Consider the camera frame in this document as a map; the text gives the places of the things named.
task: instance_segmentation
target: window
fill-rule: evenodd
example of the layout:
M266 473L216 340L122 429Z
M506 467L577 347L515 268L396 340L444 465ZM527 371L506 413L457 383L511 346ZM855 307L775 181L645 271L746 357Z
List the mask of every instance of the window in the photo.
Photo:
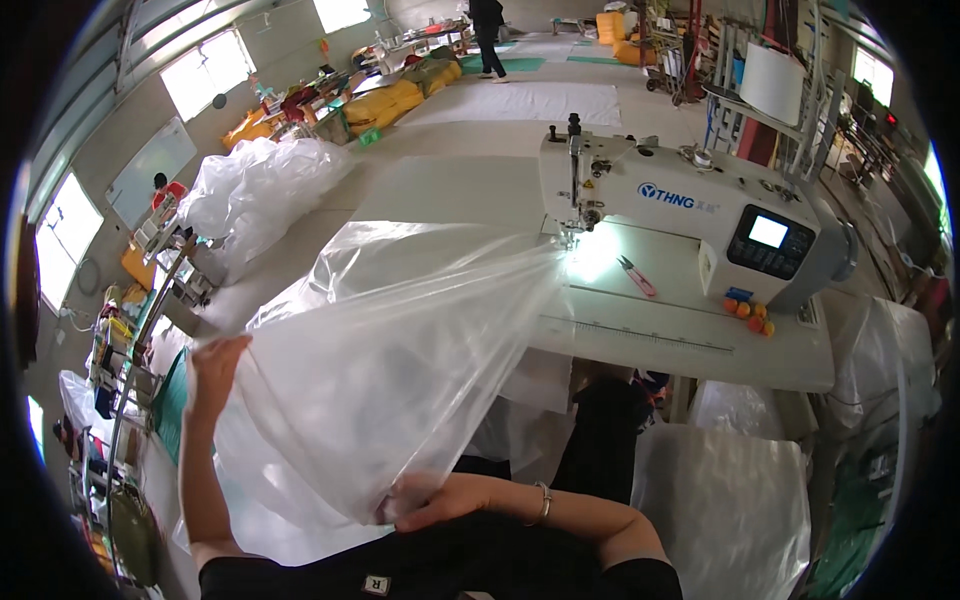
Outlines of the window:
M256 70L236 30L223 32L186 53L160 73L184 122L213 97L230 91Z
M930 142L930 149L926 153L926 163L924 164L924 173L930 179L933 189L940 196L940 231L947 235L953 235L950 230L950 213L947 204L947 190L944 187L944 178L940 173L940 160L937 153L933 150L933 142Z
M367 0L313 0L313 4L328 34L370 18Z
M103 222L76 176L69 173L36 229L40 292L54 310L63 306L77 266Z
M40 462L43 462L43 409L36 403L31 396L27 396L27 407L30 411L30 428L34 432L34 441L36 442L36 451L40 455Z
M885 107L890 107L890 95L894 90L894 71L880 59L860 46L856 47L853 59L853 78L874 89L874 98Z

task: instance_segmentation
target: silver bangle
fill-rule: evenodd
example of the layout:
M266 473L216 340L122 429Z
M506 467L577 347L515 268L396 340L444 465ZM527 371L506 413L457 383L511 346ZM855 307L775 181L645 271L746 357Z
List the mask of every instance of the silver bangle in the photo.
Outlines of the silver bangle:
M553 502L553 495L550 494L550 488L547 488L545 483L538 481L534 485L543 490L543 508L540 509L540 516L537 517L537 520L532 523L525 523L526 527L543 523L546 520L546 516L550 514L550 503Z

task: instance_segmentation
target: sewing machine light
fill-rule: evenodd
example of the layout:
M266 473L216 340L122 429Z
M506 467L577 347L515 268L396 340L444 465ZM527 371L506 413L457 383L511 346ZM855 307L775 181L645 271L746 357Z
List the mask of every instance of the sewing machine light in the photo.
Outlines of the sewing machine light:
M566 259L566 271L583 283L592 283L609 268L617 266L621 254L616 231L600 222L591 232L574 233L575 246Z

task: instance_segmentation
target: person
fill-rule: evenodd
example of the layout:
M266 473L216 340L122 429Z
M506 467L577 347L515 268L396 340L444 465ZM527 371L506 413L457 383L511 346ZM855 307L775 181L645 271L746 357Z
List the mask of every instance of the person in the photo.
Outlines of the person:
M470 0L467 16L473 20L473 31L477 35L480 58L483 60L483 73L480 74L480 79L493 78L493 71L496 71L493 82L505 84L509 81L507 71L496 55L496 50L493 49L500 26L504 24L503 5L497 0Z
M173 194L174 198L179 202L183 200L183 197L186 196L186 193L189 191L182 183L177 181L167 183L167 176L162 173L154 175L154 189L156 193L154 194L154 201L151 203L151 209L153 210L156 210L158 206L163 204L167 194Z
M471 591L495 600L682 598L654 526L627 504L636 427L650 405L642 387L613 378L575 395L576 424L550 487L511 482L509 462L465 456L379 540L293 567L245 554L230 531L210 447L250 339L214 341L191 354L196 387L183 411L180 507L205 600L452 600ZM416 473L402 476L391 494L416 492L419 481Z

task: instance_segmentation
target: red shirt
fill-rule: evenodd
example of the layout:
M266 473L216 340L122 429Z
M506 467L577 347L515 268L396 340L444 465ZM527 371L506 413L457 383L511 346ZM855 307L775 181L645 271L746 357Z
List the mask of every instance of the red shirt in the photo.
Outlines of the red shirt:
M154 194L154 201L151 204L153 210L156 210L158 206L163 204L163 199L167 197L167 194L173 194L174 198L177 199L177 202L183 200L183 197L186 196L187 189L183 187L182 183L177 183L176 181L170 181Z

